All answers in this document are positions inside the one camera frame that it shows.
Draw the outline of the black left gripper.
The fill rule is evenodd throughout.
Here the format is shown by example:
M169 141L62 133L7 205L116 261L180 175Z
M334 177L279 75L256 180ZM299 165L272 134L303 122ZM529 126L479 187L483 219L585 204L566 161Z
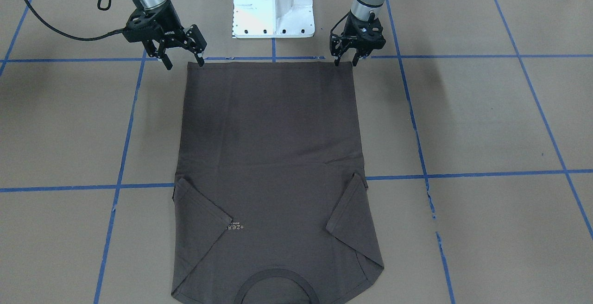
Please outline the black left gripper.
M358 19L349 12L330 30L330 53L335 67L339 66L349 49L356 49L352 59L352 65L356 67L360 59L366 58L375 49L383 49L386 43L383 26L375 12L370 12L366 19Z

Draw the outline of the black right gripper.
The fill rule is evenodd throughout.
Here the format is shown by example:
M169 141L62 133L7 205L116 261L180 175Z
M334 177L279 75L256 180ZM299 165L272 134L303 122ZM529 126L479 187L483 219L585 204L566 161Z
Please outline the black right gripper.
M142 0L132 0L136 10L130 15L123 36L130 43L142 42L148 54L155 54L170 71L172 62L166 53L168 48L184 48L192 52L199 67L203 67L203 52L207 42L197 25L191 25L186 32L172 5L165 0L159 6L146 8Z

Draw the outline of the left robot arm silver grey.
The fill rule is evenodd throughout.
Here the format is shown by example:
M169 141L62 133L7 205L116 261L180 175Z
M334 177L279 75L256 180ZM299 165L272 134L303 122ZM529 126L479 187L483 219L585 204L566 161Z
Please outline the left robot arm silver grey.
M352 65L368 57L374 50L383 49L386 40L379 11L386 0L353 0L349 12L330 30L330 53L335 66L348 50L354 49Z

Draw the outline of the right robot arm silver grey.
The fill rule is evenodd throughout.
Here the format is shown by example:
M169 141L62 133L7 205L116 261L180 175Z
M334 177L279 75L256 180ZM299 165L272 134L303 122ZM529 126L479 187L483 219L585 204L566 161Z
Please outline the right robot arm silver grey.
M130 43L142 43L148 57L161 60L168 70L172 68L166 50L183 48L196 58L199 66L205 61L202 57L206 40L197 25L182 26L171 0L132 0L135 11L121 30Z

